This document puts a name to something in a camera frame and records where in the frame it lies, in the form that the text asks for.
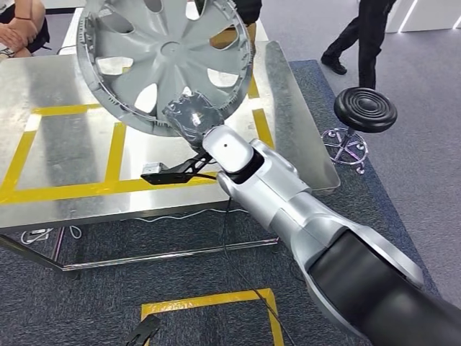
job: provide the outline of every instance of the gray carpet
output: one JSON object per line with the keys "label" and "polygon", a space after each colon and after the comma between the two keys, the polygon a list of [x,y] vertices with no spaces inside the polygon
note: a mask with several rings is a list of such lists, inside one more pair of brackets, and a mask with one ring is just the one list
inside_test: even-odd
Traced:
{"label": "gray carpet", "polygon": [[[319,59],[357,15],[356,0],[264,0],[262,21],[289,61]],[[378,57],[377,89],[399,110],[386,133],[365,136],[374,165],[408,233],[445,299],[461,307],[461,30],[387,35]],[[337,76],[339,93],[358,83],[357,45]]]}
{"label": "gray carpet", "polygon": [[[315,61],[292,68],[319,129],[336,124],[333,94]],[[338,167],[343,185],[322,200],[354,221],[371,225],[424,269],[433,281],[374,171],[366,175]],[[152,251],[220,244],[223,214],[203,213],[184,221],[100,223],[67,235],[62,260],[85,261]],[[232,213],[229,241],[269,237],[250,216]],[[51,251],[51,241],[36,245]],[[297,345],[366,345],[324,319],[303,283],[290,271],[283,246],[233,252],[231,257],[256,288],[271,288],[281,319]],[[121,345],[140,320],[143,303],[247,290],[220,254],[81,273],[78,280],[25,262],[0,250],[0,345]],[[271,345],[266,310],[259,301],[163,313],[152,345]],[[285,338],[285,345],[289,345]]]}

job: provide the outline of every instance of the black sleeve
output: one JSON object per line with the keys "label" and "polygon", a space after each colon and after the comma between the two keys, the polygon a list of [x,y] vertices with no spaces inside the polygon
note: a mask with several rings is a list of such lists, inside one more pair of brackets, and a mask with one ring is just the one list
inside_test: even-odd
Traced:
{"label": "black sleeve", "polygon": [[345,232],[309,274],[374,346],[461,345],[461,310],[407,282],[353,232]]}
{"label": "black sleeve", "polygon": [[[195,0],[198,13],[201,13],[205,0]],[[237,13],[245,24],[253,24],[260,18],[263,0],[234,0],[237,6]]]}

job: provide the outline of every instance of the black bracket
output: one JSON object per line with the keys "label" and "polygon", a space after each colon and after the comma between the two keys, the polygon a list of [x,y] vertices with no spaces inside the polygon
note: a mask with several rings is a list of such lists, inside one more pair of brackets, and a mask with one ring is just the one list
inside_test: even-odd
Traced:
{"label": "black bracket", "polygon": [[148,315],[128,335],[124,346],[144,346],[146,341],[153,337],[160,329],[160,323],[159,318],[153,314]]}
{"label": "black bracket", "polygon": [[211,160],[211,156],[202,151],[194,158],[173,168],[159,163],[148,164],[144,167],[141,178],[151,185],[183,184],[195,177]]}

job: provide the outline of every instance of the table leg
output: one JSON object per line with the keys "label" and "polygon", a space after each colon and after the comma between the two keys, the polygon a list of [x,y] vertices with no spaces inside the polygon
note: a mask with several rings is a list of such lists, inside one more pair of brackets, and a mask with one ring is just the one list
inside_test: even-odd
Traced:
{"label": "table leg", "polygon": [[[279,243],[279,238],[274,238],[274,239],[266,239],[266,240],[249,241],[246,243],[228,244],[226,247],[227,248],[228,251],[232,251],[232,250],[239,250],[239,249],[254,249],[256,247],[266,247],[266,246],[271,246],[271,245],[276,245],[278,243]],[[75,270],[83,270],[83,269],[111,267],[112,265],[126,265],[128,263],[169,260],[172,258],[196,256],[198,254],[213,254],[213,253],[222,252],[222,251],[224,251],[224,249],[220,246],[220,247],[207,247],[207,248],[204,248],[204,249],[165,252],[163,254],[149,254],[146,256],[125,257],[125,258],[109,259],[109,260],[99,261],[99,262],[88,262],[88,263],[78,263],[78,264],[75,264],[75,265],[65,265],[63,270],[64,270],[65,272],[72,272]]]}
{"label": "table leg", "polygon": [[57,231],[57,238],[56,239],[56,243],[53,249],[53,254],[51,255],[53,261],[57,262],[57,258],[60,256],[61,245],[63,244],[63,238],[64,237],[64,229],[65,227],[60,227]]}
{"label": "table leg", "polygon": [[18,254],[21,257],[23,257],[26,260],[30,260],[32,262],[38,263],[39,265],[42,265],[44,267],[51,268],[57,272],[63,271],[63,266],[60,263],[45,257],[37,251],[30,249],[29,247],[26,247],[25,245],[18,243],[17,241],[12,240],[11,238],[8,238],[8,236],[5,236],[2,234],[0,234],[0,247],[4,247],[5,249],[8,249],[8,250],[14,252],[15,254]]}

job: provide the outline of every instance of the black stool seat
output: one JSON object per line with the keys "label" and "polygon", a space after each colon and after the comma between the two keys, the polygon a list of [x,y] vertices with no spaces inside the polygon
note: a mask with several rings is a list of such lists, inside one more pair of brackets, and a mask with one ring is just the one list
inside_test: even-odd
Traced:
{"label": "black stool seat", "polygon": [[380,133],[397,120],[397,109],[387,97],[367,88],[350,88],[339,94],[334,112],[342,123],[353,130]]}

